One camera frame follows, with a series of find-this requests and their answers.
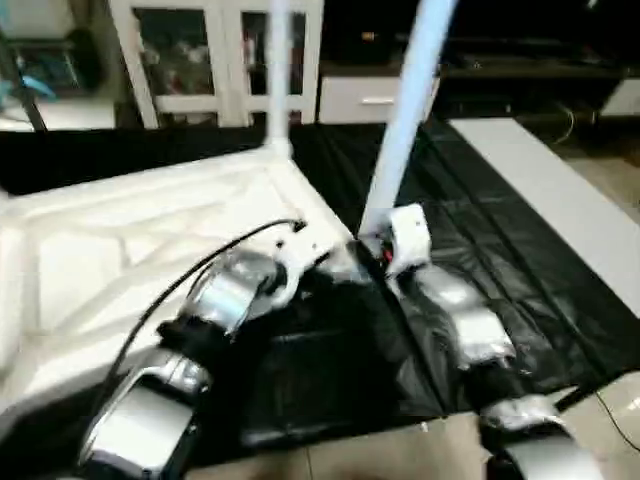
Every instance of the wire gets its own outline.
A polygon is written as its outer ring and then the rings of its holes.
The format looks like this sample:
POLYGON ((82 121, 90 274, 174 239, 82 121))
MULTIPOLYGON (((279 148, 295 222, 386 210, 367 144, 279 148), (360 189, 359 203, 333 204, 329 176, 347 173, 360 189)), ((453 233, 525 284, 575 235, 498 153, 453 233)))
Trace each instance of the wire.
POLYGON ((629 445, 631 448, 633 448, 636 452, 640 453, 640 447, 638 447, 635 443, 633 443, 631 441, 631 439, 629 437, 627 437, 627 434, 624 433, 622 431, 622 428, 620 428, 620 425, 618 425, 618 422, 616 422, 615 417, 613 416, 613 413, 611 412, 611 410, 609 409, 609 406, 606 404, 606 402, 602 399, 602 397, 600 396, 600 394, 598 392, 596 392, 596 398, 598 399, 598 401, 600 402, 600 404, 604 407, 604 409, 607 412, 607 415, 609 415, 609 418, 611 419, 611 423, 613 423, 613 426, 616 428, 616 430, 618 431, 618 433, 620 434, 620 436, 622 437, 622 439, 625 441, 625 443, 627 445, 629 445))
POLYGON ((576 126, 576 116, 573 114, 573 111, 566 107, 564 104, 562 103, 558 103, 558 106, 564 110, 564 112, 569 115, 569 120, 571 121, 571 125, 569 125, 569 130, 566 131, 566 133, 564 135, 562 135, 560 138, 558 138, 557 140, 554 140, 553 144, 554 145, 559 145, 562 142, 564 142, 567 138, 569 138, 571 136, 571 134, 573 133, 573 129, 576 126))
POLYGON ((198 260, 198 262, 196 262, 191 268, 189 268, 189 270, 184 272, 177 280, 171 283, 171 285, 169 285, 160 295, 158 295, 158 297, 151 303, 151 305, 149 305, 149 307, 147 307, 144 313, 140 316, 138 322, 130 330, 129 335, 127 336, 124 343, 120 347, 120 351, 118 352, 118 355, 116 356, 115 360, 111 364, 111 367, 107 372, 107 375, 102 381, 102 388, 98 392, 98 395, 96 396, 96 401, 94 403, 94 409, 93 409, 94 415, 92 415, 90 418, 93 419, 93 417, 95 417, 98 414, 99 409, 102 407, 102 404, 104 403, 107 395, 109 394, 110 386, 114 382, 115 378, 117 377, 118 371, 122 366, 122 362, 127 356, 127 352, 129 351, 129 348, 131 347, 131 344, 133 343, 133 341, 136 339, 138 333, 140 333, 140 330, 142 330, 142 327, 144 327, 144 325, 147 323, 149 318, 151 318, 151 316, 155 313, 158 307, 162 305, 162 303, 169 297, 169 295, 171 295, 180 285, 182 285, 195 272, 197 272, 203 267, 208 266, 217 256, 221 255, 227 250, 230 250, 231 248, 245 241, 249 237, 252 237, 264 230, 267 230, 268 228, 275 227, 277 225, 285 225, 285 224, 292 225, 294 228, 299 228, 300 226, 304 225, 304 222, 301 220, 281 219, 281 220, 275 220, 273 222, 265 223, 260 227, 254 228, 253 230, 245 233, 244 235, 239 236, 235 240, 230 241, 229 243, 223 245, 222 247, 218 248, 214 252, 198 260))

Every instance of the glass cabinet door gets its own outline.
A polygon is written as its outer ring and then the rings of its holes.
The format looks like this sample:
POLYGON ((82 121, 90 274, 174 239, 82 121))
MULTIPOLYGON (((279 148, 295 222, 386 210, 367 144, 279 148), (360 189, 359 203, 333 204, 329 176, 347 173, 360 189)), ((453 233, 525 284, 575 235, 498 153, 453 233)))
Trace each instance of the glass cabinet door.
POLYGON ((215 95, 202 10, 134 8, 149 89, 161 95, 215 95))
MULTIPOLYGON (((243 123, 255 125, 264 123, 268 106, 268 49, 269 1, 237 0, 225 10, 225 22, 230 29, 230 58, 232 58, 232 84, 237 90, 236 96, 244 112, 243 123)), ((288 107, 291 111, 291 123, 300 123, 303 119, 305 96, 307 92, 307 49, 309 38, 309 14, 305 10, 312 1, 292 1, 291 7, 291 65, 289 72, 288 107)))
MULTIPOLYGON (((251 95, 267 94, 267 13, 242 12, 242 46, 244 71, 251 95)), ((289 93, 302 95, 304 75, 305 15, 294 13, 291 38, 289 93)))
POLYGON ((146 127, 231 123, 220 0, 110 5, 146 127))

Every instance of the white cabinet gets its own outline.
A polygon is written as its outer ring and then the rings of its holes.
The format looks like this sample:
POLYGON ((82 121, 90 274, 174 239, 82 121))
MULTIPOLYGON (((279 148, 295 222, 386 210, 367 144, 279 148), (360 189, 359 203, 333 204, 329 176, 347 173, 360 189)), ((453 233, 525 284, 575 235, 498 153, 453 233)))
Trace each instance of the white cabinet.
MULTIPOLYGON (((318 122, 386 123, 391 119, 399 85, 398 77, 324 77, 318 122)), ((425 120, 439 85, 439 78, 435 78, 425 106, 425 120)))
MULTIPOLYGON (((145 127, 250 125, 267 110, 269 0, 110 0, 145 127)), ((313 122, 322 0, 291 0, 289 108, 313 122)))

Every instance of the silver metal bracket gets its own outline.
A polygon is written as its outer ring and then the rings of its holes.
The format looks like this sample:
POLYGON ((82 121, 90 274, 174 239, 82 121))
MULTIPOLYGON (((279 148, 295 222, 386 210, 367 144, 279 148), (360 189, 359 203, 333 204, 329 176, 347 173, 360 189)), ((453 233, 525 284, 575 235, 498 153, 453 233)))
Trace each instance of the silver metal bracket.
POLYGON ((180 439, 191 428, 193 407, 145 386, 145 377, 194 399, 212 385, 209 373, 183 355, 151 352, 132 369, 94 419, 79 463, 111 465, 134 478, 159 478, 180 439))
POLYGON ((264 313, 270 307, 265 298, 259 302, 260 287, 277 273, 274 260, 265 255, 239 250, 198 281, 182 308, 182 315, 195 316, 218 325, 226 335, 234 335, 253 314, 264 313))
POLYGON ((544 395, 527 395, 502 400, 480 412, 481 422, 503 432, 515 432, 536 425, 564 425, 560 414, 544 395))
POLYGON ((604 480, 593 456, 568 435, 525 440, 505 452, 526 480, 604 480))

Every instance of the white platform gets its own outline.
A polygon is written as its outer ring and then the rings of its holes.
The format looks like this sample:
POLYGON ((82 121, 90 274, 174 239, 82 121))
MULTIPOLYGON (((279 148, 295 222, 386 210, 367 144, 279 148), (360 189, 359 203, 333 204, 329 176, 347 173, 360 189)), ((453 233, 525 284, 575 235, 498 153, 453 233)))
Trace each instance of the white platform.
MULTIPOLYGON (((303 218, 351 238, 287 158, 267 148, 10 199, 0 225, 0 412, 100 379, 140 313, 199 258, 265 222, 303 218)), ((290 232, 246 243, 273 253, 290 232)), ((157 342, 185 289, 132 348, 157 342)))

